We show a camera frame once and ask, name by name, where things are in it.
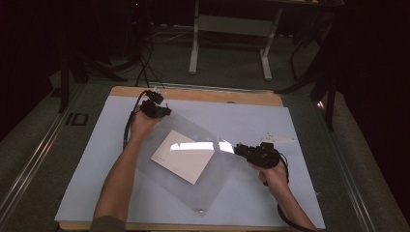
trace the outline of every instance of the white paper sheet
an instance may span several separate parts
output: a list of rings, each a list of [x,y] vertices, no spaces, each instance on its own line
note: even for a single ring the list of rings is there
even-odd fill
[[[151,160],[195,185],[213,153],[212,143],[195,142],[172,130]]]

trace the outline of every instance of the transparent plastic sheet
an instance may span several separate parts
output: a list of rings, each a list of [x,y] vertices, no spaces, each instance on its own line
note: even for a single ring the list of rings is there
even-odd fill
[[[173,146],[165,145],[169,155],[172,155],[175,148],[188,153],[201,149],[214,151],[194,185],[151,160],[159,147],[164,146],[163,141],[174,132],[194,142],[187,143],[186,140],[182,140],[180,143],[173,143]],[[137,169],[200,215],[207,213],[240,160],[233,154],[230,143],[175,112],[156,125],[150,136],[145,139],[140,154]]]

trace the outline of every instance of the sleeve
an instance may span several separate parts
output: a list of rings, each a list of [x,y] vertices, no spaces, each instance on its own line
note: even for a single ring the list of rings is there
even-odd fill
[[[125,232],[126,224],[117,217],[97,217],[91,223],[90,232]]]

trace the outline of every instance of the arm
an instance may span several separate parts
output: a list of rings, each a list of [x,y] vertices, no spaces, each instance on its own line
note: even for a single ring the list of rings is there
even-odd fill
[[[282,161],[276,167],[270,169],[264,169],[253,164],[250,164],[250,166],[259,170],[259,180],[268,183],[269,192],[277,200],[278,205],[287,219],[304,228],[316,230],[316,227],[301,208],[287,185],[286,167]]]
[[[105,179],[94,218],[113,216],[127,220],[139,150],[145,137],[160,120],[151,119],[141,111],[133,116],[130,140]]]

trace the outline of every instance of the forearm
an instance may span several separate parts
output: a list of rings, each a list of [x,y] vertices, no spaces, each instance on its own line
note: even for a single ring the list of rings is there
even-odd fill
[[[142,139],[132,138],[115,161],[102,187],[94,218],[114,216],[126,221],[132,195],[136,161]]]
[[[301,208],[298,201],[290,191],[289,187],[282,188],[281,191],[274,193],[274,198],[277,200],[278,205],[283,211],[284,216],[295,224],[303,226],[310,230],[316,230],[315,226]]]

